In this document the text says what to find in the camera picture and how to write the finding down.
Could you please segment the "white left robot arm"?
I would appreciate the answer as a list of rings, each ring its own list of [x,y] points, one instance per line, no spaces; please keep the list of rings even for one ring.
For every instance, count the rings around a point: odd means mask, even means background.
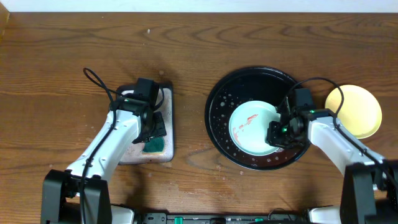
[[[41,223],[134,223],[133,209],[111,204],[108,182],[120,164],[173,158],[173,111],[161,109],[154,116],[157,124],[148,138],[133,112],[109,112],[84,153],[65,171],[52,169],[45,176]]]

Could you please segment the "green yellow sponge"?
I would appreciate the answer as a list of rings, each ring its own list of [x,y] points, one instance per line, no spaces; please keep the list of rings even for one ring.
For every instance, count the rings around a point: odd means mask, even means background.
[[[149,154],[161,153],[164,150],[164,146],[165,143],[163,138],[152,138],[149,142],[144,144],[142,152]]]

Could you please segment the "mint green plate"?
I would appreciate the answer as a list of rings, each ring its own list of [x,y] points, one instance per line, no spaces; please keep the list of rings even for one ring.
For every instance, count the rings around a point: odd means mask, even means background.
[[[252,156],[266,156],[276,152],[270,146],[267,130],[271,121],[280,121],[275,106],[264,101],[248,101],[239,105],[229,118],[229,134],[241,151]]]

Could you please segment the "yellow plate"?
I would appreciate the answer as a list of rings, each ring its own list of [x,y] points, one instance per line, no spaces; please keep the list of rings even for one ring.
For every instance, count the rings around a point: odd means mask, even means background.
[[[344,102],[338,118],[356,138],[372,136],[381,126],[382,110],[377,99],[366,89],[357,85],[340,86]]]

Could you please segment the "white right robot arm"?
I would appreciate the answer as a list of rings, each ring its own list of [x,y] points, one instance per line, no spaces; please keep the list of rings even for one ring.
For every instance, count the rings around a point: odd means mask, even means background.
[[[343,174],[340,205],[310,209],[310,223],[397,223],[397,161],[370,150],[334,114],[284,116],[270,122],[266,141],[284,149],[313,144]]]

